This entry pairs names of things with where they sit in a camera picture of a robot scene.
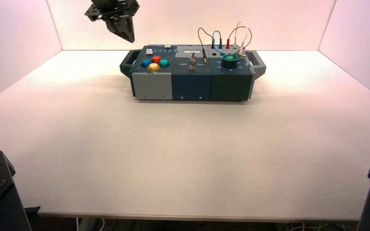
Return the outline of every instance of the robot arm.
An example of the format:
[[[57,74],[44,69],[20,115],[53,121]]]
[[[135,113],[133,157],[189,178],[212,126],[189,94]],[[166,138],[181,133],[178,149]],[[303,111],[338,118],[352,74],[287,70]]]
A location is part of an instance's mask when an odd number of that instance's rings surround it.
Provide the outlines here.
[[[136,0],[92,0],[92,2],[85,13],[91,21],[101,19],[106,22],[111,33],[134,42],[132,17],[140,8]]]

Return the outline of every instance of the blue cable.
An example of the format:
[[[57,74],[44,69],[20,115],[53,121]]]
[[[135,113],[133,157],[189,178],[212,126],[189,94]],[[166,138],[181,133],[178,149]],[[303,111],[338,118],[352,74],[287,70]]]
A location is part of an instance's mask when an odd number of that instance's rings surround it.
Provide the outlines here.
[[[212,33],[212,46],[213,46],[213,48],[215,49],[215,51],[217,51],[217,52],[219,52],[219,54],[221,55],[221,56],[223,56],[223,55],[225,55],[225,53],[222,53],[221,51],[218,51],[216,48],[215,48],[215,39],[214,39],[214,36],[215,36],[215,32],[217,32],[217,33],[219,33],[219,38],[220,38],[220,40],[222,41],[222,34],[221,34],[221,32],[220,31],[218,31],[218,30],[215,30],[213,33]]]
[[[219,52],[221,56],[225,55],[225,53],[222,53],[221,51],[218,51],[216,48],[215,48],[215,51]]]

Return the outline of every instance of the blue button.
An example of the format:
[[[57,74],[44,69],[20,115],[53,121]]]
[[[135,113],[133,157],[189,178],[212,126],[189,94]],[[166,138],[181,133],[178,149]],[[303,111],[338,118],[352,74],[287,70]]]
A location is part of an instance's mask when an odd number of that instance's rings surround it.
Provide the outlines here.
[[[170,65],[170,62],[168,62],[168,60],[166,60],[166,59],[163,59],[163,60],[161,60],[160,62],[159,62],[159,65],[160,66],[169,66]]]
[[[151,63],[151,60],[149,59],[144,59],[143,62],[141,63],[141,66],[147,67]]]

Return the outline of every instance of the white cable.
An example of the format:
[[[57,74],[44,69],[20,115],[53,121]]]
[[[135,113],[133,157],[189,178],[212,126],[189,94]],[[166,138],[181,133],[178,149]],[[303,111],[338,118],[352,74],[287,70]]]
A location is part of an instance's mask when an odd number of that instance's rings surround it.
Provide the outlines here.
[[[104,220],[104,218],[101,218],[101,220],[103,221],[103,224],[102,224],[101,228],[98,231],[103,231],[104,226],[106,226],[106,221]]]
[[[317,227],[303,227],[303,226],[299,226],[299,227],[296,227],[296,228],[292,228],[290,231],[293,231],[293,230],[296,230],[296,229],[301,229],[301,228],[307,228],[307,229],[321,229],[323,227],[326,227],[328,224],[325,224],[325,225],[322,225],[322,226],[317,226]]]
[[[243,20],[240,20],[239,22],[238,22],[238,25],[236,25],[236,31],[235,31],[235,46],[236,46],[236,44],[237,44],[237,42],[236,42],[236,34],[238,33],[238,27],[239,27],[239,24],[240,23],[243,23],[244,25],[245,25],[245,27],[246,27],[246,35],[245,35],[245,38],[244,38],[244,40],[243,40],[243,42],[242,42],[242,44],[244,44],[245,43],[245,41],[246,41],[246,38],[248,37],[248,34],[249,34],[249,28],[248,28],[248,25],[245,23],[245,21],[243,21]]]

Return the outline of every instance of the green button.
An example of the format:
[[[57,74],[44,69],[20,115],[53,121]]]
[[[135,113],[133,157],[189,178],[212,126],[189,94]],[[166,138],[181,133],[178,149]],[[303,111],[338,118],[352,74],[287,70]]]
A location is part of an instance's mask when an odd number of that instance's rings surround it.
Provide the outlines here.
[[[160,66],[169,66],[170,65],[170,62],[168,62],[168,60],[166,59],[162,59],[160,62],[159,62],[159,65]]]

